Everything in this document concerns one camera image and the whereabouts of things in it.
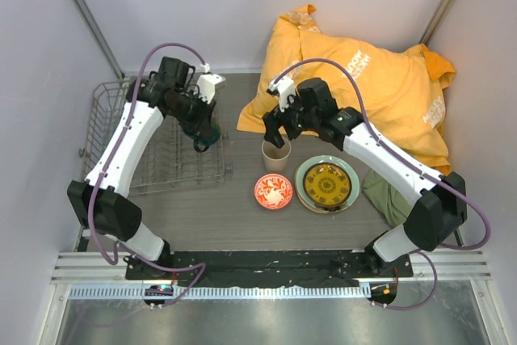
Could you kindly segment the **beige tall cup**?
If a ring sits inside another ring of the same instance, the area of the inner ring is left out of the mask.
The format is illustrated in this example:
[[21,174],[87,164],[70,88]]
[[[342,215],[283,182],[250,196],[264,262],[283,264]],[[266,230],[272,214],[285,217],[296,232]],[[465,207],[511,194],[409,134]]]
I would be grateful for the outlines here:
[[287,165],[291,149],[288,140],[284,140],[284,144],[279,148],[268,141],[263,141],[261,151],[266,170],[271,173],[282,172]]

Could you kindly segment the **dark green mug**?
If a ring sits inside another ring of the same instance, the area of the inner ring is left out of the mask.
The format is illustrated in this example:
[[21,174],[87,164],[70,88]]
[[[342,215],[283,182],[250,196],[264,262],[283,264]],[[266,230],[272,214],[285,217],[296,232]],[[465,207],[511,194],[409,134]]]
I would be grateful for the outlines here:
[[193,137],[193,147],[197,153],[206,152],[221,137],[221,131],[217,126],[204,128]]

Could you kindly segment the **white orange patterned bowl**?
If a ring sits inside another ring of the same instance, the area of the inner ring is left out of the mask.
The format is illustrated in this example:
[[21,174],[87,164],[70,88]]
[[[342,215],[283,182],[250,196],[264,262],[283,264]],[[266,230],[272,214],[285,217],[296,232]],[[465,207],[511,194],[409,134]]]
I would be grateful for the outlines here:
[[254,186],[254,197],[262,207],[279,210],[290,203],[293,197],[293,187],[283,175],[264,175]]

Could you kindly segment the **yellow patterned plate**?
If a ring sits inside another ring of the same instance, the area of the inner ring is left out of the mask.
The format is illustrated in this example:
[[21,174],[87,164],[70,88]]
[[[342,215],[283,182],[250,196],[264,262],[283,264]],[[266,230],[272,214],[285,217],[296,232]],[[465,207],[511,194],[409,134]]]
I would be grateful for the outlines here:
[[302,179],[308,197],[323,208],[337,208],[351,195],[351,178],[341,167],[330,162],[312,165]]

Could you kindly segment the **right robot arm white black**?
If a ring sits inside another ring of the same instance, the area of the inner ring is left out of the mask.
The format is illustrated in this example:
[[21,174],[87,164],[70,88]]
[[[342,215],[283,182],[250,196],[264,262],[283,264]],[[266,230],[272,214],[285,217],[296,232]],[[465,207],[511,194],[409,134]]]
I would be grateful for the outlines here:
[[263,115],[265,141],[280,148],[284,145],[282,132],[291,140],[305,131],[316,133],[324,142],[368,165],[410,205],[410,214],[401,225],[365,247],[364,264],[372,275],[385,275],[396,260],[415,250],[433,251],[466,221],[461,176],[444,176],[420,164],[367,124],[361,112],[338,107],[320,78],[295,84],[283,77],[271,82],[267,93],[277,96],[278,103]]

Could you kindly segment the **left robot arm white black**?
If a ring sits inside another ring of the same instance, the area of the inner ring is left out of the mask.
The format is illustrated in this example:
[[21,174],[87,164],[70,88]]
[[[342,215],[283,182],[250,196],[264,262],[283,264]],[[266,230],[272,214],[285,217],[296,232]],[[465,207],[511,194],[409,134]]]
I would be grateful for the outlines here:
[[145,226],[141,209],[128,199],[132,178],[149,141],[167,117],[176,119],[197,153],[218,142],[221,132],[212,114],[216,90],[224,83],[225,78],[207,65],[196,75],[195,66],[163,57],[158,70],[130,83],[107,148],[86,178],[71,181],[67,188],[69,202],[92,238],[105,236],[124,245],[156,280],[171,272],[170,246]]

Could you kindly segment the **yellow Mickey Mouse shirt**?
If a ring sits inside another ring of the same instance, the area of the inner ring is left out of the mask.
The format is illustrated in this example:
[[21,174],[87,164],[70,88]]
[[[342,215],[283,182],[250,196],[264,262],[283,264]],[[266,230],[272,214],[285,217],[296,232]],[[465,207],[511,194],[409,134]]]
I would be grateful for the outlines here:
[[448,175],[443,92],[456,76],[452,63],[424,44],[394,53],[325,35],[312,17],[315,10],[308,4],[275,21],[256,96],[242,109],[237,130],[264,133],[262,116],[277,104],[267,87],[287,70],[296,83],[309,78],[327,82],[340,107],[363,104],[369,121],[392,143]]

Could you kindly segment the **olive green cloth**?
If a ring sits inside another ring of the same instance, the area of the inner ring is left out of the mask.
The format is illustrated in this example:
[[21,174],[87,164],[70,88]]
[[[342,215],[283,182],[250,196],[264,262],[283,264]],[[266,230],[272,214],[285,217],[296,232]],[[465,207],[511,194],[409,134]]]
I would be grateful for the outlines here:
[[393,185],[374,170],[369,170],[364,176],[361,190],[391,228],[402,225],[410,215],[412,206]]

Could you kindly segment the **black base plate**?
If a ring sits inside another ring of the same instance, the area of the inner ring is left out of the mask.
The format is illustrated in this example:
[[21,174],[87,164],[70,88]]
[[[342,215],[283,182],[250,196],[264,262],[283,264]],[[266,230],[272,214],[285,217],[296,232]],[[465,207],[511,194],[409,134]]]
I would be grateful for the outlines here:
[[410,278],[414,275],[408,255],[374,267],[362,251],[353,250],[244,250],[177,251],[166,267],[186,267],[177,275],[160,271],[131,257],[127,280],[176,280],[205,288],[330,288],[356,286],[360,279]]

